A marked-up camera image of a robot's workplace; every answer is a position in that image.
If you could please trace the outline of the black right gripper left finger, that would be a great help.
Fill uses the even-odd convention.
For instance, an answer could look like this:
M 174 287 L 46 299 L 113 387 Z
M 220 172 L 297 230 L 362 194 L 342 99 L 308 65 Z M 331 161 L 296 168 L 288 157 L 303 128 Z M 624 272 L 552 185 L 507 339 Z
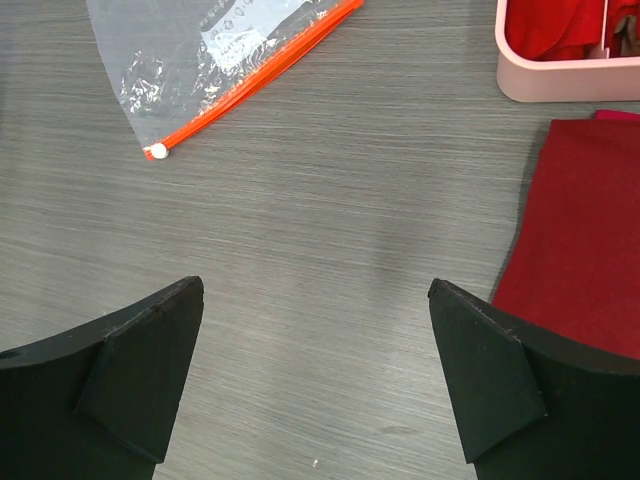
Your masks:
M 1 354 L 4 479 L 150 479 L 164 462 L 204 309 L 185 277 Z

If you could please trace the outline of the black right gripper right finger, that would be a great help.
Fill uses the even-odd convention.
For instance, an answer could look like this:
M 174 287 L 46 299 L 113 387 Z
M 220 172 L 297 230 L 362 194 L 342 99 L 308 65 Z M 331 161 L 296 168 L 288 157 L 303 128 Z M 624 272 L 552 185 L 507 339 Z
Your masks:
M 466 463 L 480 479 L 636 479 L 639 362 L 432 282 L 429 311 Z

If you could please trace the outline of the clear zip bag orange zipper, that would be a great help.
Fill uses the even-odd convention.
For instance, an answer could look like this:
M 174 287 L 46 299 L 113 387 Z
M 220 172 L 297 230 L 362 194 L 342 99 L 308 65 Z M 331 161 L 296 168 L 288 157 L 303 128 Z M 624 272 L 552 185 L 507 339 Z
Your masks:
M 148 160 L 265 87 L 359 1 L 90 1 L 98 50 Z

